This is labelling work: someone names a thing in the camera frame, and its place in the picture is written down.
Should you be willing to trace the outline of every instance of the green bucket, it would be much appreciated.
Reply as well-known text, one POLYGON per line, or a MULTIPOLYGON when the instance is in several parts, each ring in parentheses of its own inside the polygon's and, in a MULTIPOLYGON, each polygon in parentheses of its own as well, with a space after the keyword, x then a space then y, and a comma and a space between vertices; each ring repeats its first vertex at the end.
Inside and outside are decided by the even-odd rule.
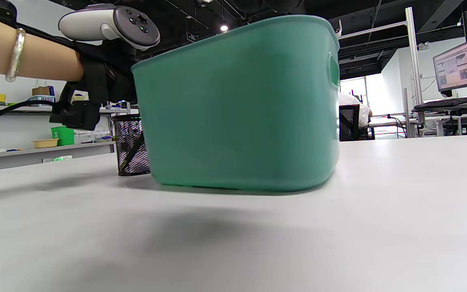
POLYGON ((75 131, 66 126, 51 128, 52 139, 59 139, 57 146, 66 146, 75 144, 75 131))

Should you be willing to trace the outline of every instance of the table surface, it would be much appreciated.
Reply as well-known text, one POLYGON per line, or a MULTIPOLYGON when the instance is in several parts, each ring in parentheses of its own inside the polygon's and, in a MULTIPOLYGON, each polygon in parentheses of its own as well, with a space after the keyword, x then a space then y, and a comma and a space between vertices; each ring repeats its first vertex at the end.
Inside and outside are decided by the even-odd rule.
POLYGON ((118 177, 113 155, 0 170, 0 292, 467 292, 463 149, 344 142, 284 196, 118 177))

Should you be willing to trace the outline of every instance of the controller button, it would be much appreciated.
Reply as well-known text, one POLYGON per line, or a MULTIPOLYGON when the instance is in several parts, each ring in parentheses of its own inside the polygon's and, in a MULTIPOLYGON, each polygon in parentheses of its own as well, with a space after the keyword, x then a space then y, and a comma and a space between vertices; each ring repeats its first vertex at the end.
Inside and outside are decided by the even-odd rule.
POLYGON ((143 17, 143 15, 138 15, 138 19, 141 23, 146 24, 148 22, 146 17, 143 17))

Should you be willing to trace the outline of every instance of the black mesh pencil holder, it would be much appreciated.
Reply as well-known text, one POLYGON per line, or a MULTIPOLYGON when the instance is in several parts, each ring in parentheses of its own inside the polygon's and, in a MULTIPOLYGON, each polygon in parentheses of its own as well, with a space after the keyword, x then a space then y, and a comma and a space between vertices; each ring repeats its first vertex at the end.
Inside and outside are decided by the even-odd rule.
POLYGON ((149 158, 139 114, 117 115, 111 120, 115 124, 118 175, 150 174, 149 158))

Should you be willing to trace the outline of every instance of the silver bracelet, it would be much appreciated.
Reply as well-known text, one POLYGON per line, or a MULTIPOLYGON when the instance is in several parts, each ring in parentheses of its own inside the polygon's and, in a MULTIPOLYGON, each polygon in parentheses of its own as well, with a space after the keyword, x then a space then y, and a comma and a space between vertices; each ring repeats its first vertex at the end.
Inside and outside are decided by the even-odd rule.
POLYGON ((13 47, 12 60, 10 62, 10 67, 8 68, 8 72, 5 76, 7 82, 14 82, 15 76, 19 71, 19 63, 21 63, 21 55, 23 53, 24 37, 26 35, 26 31, 24 31, 22 28, 17 28, 15 30, 15 34, 15 46, 13 47))

